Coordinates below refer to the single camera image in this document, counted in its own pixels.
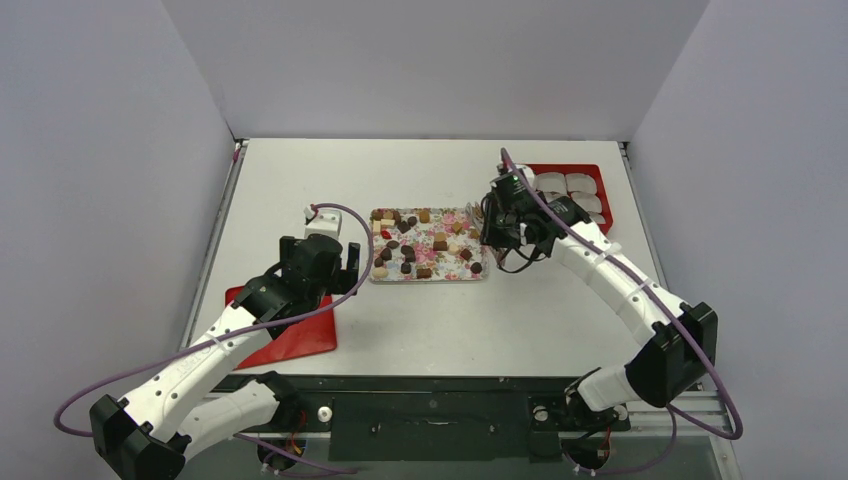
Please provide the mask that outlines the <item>metal serving tongs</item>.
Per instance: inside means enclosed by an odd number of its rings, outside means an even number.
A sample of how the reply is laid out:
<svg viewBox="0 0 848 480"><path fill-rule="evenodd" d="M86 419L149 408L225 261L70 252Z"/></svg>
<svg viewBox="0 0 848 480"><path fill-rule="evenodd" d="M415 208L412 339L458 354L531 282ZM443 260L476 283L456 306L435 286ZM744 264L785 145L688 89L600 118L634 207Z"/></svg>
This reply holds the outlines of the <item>metal serving tongs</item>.
<svg viewBox="0 0 848 480"><path fill-rule="evenodd" d="M471 233L471 236L473 238L480 239L485 224L483 207L479 202L470 202L466 205L466 214L469 218L470 224L472 225L471 229L473 232Z"/></svg>

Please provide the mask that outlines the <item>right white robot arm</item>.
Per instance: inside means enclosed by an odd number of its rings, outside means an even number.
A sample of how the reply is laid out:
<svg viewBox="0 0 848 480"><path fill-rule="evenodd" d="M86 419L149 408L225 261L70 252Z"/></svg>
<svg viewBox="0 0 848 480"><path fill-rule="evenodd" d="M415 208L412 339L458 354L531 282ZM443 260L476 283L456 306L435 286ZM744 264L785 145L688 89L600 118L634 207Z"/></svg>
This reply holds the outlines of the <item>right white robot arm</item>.
<svg viewBox="0 0 848 480"><path fill-rule="evenodd" d="M566 418L588 427L604 410L634 400L668 405L713 362L718 318L705 303L687 304L639 270L571 198L539 205L518 176L491 183L482 203L483 244L503 250L522 246L532 257L553 260L580 277L623 322L639 346L627 363L596 369L568 388Z"/></svg>

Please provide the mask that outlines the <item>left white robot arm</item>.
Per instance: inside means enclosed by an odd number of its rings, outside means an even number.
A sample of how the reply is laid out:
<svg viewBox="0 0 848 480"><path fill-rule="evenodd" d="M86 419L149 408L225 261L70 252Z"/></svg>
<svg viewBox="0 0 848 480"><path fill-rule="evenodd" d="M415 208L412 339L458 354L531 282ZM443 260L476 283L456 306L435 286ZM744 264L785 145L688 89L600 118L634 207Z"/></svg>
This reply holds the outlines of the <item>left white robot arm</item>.
<svg viewBox="0 0 848 480"><path fill-rule="evenodd" d="M360 246L322 234L284 236L277 264L250 279L188 355L120 398L89 410L96 452L122 479L174 479L189 459L257 425L291 427L299 395L282 375L250 377L215 400L205 396L245 359L359 279Z"/></svg>

